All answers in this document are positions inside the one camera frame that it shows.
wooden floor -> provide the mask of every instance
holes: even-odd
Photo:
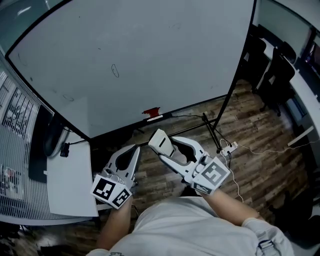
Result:
[[[230,142],[235,141],[251,148],[253,152],[260,153],[267,149],[282,151],[294,138],[290,119],[285,112],[281,117],[268,109],[260,112],[262,101],[250,90],[251,86],[248,83],[243,80],[238,82],[217,129]],[[224,99],[199,104],[174,115],[201,115],[205,112],[209,119],[215,118]],[[135,131],[126,144],[148,141],[158,128],[171,134],[200,123],[202,120],[199,117],[170,118],[142,128],[145,134]],[[198,141],[211,156],[217,155],[216,146],[206,126],[180,136]],[[141,151],[141,163],[136,174],[139,187],[134,196],[134,205],[139,213],[165,198],[179,196],[185,187],[181,183],[182,178],[164,166],[148,146],[144,146]],[[218,157],[222,162],[225,161],[220,155]],[[283,203],[285,191],[289,191],[295,197],[308,187],[305,163],[299,149],[290,149],[284,153],[253,154],[240,146],[232,153],[230,168],[234,172],[235,180],[240,186],[240,195],[245,203],[258,210],[271,223],[274,220],[268,210],[270,204],[278,207]],[[221,189],[230,196],[240,199],[232,175],[227,178]],[[70,246],[70,249],[66,250],[67,255],[85,255],[95,248],[98,235],[99,229],[92,221],[37,227],[33,228],[33,236],[22,235],[22,238],[16,241],[16,252],[24,256],[37,255],[36,251],[40,246],[63,244]]]

black chair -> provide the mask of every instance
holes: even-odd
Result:
[[[264,102],[264,106],[260,109],[261,112],[268,106],[276,110],[278,117],[281,115],[279,105],[285,103],[295,95],[289,83],[294,75],[294,68],[280,51],[274,48],[270,68],[264,74],[261,86],[257,91]]]
[[[245,47],[249,58],[243,69],[243,78],[251,83],[252,90],[254,90],[269,62],[264,56],[267,45],[258,37],[249,35]]]
[[[287,43],[283,42],[281,46],[279,47],[279,52],[286,57],[286,59],[291,63],[296,62],[297,55],[294,51],[294,49]]]

white t-shirt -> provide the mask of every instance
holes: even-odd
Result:
[[[144,211],[134,231],[110,251],[95,249],[88,256],[294,255],[277,227],[255,218],[239,227],[216,216],[202,197],[170,198]]]

forearm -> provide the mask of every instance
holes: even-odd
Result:
[[[97,248],[110,250],[119,240],[128,234],[132,201],[133,197],[131,196],[120,209],[111,210],[109,218],[97,240]]]
[[[241,226],[248,218],[263,220],[256,210],[230,197],[220,189],[217,189],[212,195],[202,194],[202,197],[221,219],[234,225]]]

white desk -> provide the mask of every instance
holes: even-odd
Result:
[[[61,138],[65,138],[66,133],[64,131]],[[66,142],[82,140],[77,134],[69,132]],[[96,199],[90,194],[92,184],[90,145],[87,141],[70,145],[68,157],[61,157],[58,153],[55,157],[48,158],[47,193],[51,213],[98,216]]]
[[[300,15],[307,22],[320,31],[320,1],[319,0],[275,0],[293,12]]]
[[[266,73],[271,65],[271,60],[273,57],[273,51],[274,46],[269,43],[264,38],[262,39],[266,43],[266,48],[264,50],[264,54],[267,56],[267,58],[270,60],[266,70],[264,73]],[[306,81],[302,78],[299,71],[295,69],[293,65],[291,65],[294,68],[295,74],[293,78],[290,80],[290,84],[292,88],[294,89],[295,93],[300,97],[301,101],[303,102],[312,122],[314,125],[314,128],[316,129],[318,135],[320,136],[320,103],[318,102],[316,96],[306,83]],[[259,86],[262,83],[262,80],[264,78],[264,74],[257,86]]]

